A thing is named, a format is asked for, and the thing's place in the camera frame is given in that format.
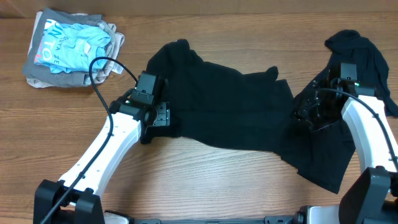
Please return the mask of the black t-shirt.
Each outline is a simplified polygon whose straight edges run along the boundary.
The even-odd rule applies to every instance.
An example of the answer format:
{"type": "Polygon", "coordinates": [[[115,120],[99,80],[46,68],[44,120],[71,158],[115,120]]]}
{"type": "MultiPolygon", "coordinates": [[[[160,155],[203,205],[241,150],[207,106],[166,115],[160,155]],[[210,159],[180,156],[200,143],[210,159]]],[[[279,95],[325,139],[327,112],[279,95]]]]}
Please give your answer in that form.
{"type": "Polygon", "coordinates": [[[164,45],[146,71],[165,80],[159,100],[170,104],[170,124],[141,139],[186,137],[213,147],[276,151],[292,106],[277,67],[243,75],[203,61],[187,40],[164,45]]]}

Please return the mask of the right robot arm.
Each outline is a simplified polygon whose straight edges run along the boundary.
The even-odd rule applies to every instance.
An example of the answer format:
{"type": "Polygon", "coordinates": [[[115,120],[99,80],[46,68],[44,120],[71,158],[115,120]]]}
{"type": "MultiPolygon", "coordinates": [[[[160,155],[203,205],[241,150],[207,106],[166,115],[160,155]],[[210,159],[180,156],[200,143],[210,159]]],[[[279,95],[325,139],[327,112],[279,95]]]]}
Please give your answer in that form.
{"type": "Polygon", "coordinates": [[[353,63],[341,62],[305,90],[294,116],[312,131],[342,119],[359,156],[361,175],[338,205],[302,207],[292,223],[397,223],[397,143],[377,88],[358,80],[353,63]]]}

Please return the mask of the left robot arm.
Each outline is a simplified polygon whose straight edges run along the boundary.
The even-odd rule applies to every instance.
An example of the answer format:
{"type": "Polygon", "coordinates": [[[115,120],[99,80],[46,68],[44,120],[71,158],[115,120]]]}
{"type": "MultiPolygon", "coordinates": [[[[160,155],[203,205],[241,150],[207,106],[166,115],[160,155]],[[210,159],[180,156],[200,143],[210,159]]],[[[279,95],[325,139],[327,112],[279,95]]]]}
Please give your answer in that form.
{"type": "Polygon", "coordinates": [[[101,198],[128,150],[148,129],[170,124],[169,104],[160,101],[166,83],[142,72],[136,86],[111,103],[102,130],[76,164],[58,181],[43,180],[37,187],[34,223],[133,223],[103,210],[101,198]]]}

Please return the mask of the dark navy garment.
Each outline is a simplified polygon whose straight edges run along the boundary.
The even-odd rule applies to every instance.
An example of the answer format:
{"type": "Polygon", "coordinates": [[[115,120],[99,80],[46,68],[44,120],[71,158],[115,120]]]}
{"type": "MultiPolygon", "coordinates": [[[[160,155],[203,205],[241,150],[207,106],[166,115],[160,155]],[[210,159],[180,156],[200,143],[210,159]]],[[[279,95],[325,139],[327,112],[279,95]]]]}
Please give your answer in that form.
{"type": "MultiPolygon", "coordinates": [[[[339,63],[348,62],[356,65],[359,81],[376,86],[385,104],[386,116],[397,116],[397,103],[387,85],[388,64],[368,38],[356,30],[342,30],[327,39],[325,46],[332,51],[329,62],[294,98],[294,109],[314,94],[313,89],[325,84],[339,63]]],[[[319,131],[312,131],[293,118],[282,139],[279,155],[297,168],[299,175],[336,194],[354,150],[353,137],[341,118],[319,131]]]]}

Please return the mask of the grey folded t-shirt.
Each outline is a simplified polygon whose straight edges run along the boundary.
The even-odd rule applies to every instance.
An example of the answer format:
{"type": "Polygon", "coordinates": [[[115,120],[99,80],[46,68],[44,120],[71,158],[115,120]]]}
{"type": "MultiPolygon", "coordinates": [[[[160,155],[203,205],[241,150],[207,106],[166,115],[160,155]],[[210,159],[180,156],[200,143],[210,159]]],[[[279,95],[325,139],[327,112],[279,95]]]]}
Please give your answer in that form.
{"type": "Polygon", "coordinates": [[[87,72],[52,73],[50,69],[43,65],[36,65],[34,58],[43,36],[46,20],[53,19],[61,24],[85,24],[98,26],[111,36],[111,43],[105,48],[106,56],[116,58],[120,46],[124,40],[121,34],[116,33],[116,26],[108,24],[100,14],[69,14],[62,11],[54,11],[46,8],[37,14],[35,30],[32,34],[30,49],[27,61],[22,69],[28,84],[35,88],[46,88],[57,86],[62,88],[90,86],[91,82],[102,83],[113,69],[113,62],[104,59],[93,60],[87,72]]]}

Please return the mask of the light blue folded t-shirt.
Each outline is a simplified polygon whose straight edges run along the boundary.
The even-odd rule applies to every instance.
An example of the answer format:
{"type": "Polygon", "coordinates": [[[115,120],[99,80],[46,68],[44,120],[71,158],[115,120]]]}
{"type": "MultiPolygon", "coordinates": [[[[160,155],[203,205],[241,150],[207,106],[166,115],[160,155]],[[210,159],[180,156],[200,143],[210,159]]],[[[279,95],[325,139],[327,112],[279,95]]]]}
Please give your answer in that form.
{"type": "Polygon", "coordinates": [[[98,26],[61,24],[46,20],[43,36],[34,58],[52,73],[87,72],[96,57],[105,57],[111,36],[98,26]]]}

